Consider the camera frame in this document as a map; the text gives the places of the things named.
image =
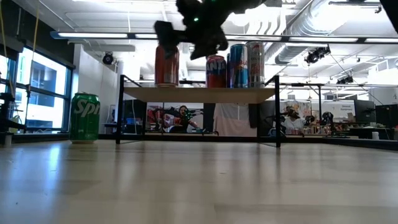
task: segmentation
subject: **wooden tabletop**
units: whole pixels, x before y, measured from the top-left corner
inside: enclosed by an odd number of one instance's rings
[[[274,95],[271,88],[125,87],[124,92],[144,102],[168,103],[261,103]]]

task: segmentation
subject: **silver can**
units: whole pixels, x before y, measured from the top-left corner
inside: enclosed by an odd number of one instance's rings
[[[262,88],[265,74],[265,52],[264,44],[259,41],[250,41],[246,44],[248,48],[248,72],[249,88]]]

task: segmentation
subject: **sprite can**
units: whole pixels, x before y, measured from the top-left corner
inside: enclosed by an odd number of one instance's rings
[[[98,96],[75,94],[72,99],[69,136],[73,143],[93,143],[98,139],[100,107]]]

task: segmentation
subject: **wooden floor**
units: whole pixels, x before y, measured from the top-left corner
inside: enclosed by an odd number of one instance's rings
[[[398,223],[398,154],[113,141],[0,149],[0,223]]]

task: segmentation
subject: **sprite logo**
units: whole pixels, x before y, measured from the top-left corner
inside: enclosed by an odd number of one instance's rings
[[[88,114],[99,114],[100,113],[100,105],[95,106],[92,103],[87,103],[87,100],[79,100],[77,102],[77,109],[74,110],[73,113],[80,114],[81,117],[85,118]]]

